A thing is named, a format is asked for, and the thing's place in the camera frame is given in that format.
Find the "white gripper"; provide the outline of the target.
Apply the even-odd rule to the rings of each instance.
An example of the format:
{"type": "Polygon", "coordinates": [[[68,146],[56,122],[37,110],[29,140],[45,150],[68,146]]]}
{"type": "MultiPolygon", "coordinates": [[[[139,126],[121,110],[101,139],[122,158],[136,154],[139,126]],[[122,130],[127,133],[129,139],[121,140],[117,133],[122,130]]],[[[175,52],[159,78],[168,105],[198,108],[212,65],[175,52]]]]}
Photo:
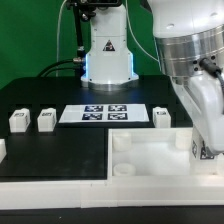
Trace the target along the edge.
{"type": "Polygon", "coordinates": [[[224,153],[224,96],[220,82],[204,72],[181,84],[174,80],[171,83],[210,152],[224,153]]]}

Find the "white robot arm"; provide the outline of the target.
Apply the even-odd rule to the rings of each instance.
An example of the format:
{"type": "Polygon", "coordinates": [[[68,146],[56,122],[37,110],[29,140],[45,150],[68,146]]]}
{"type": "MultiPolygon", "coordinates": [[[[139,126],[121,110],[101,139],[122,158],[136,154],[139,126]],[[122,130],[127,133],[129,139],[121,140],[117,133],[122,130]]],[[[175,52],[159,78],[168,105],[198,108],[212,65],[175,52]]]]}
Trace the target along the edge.
{"type": "MultiPolygon", "coordinates": [[[[224,0],[143,0],[153,16],[160,70],[213,154],[224,152],[224,0]]],[[[121,87],[138,78],[126,47],[127,9],[96,5],[82,82],[121,87]]]]}

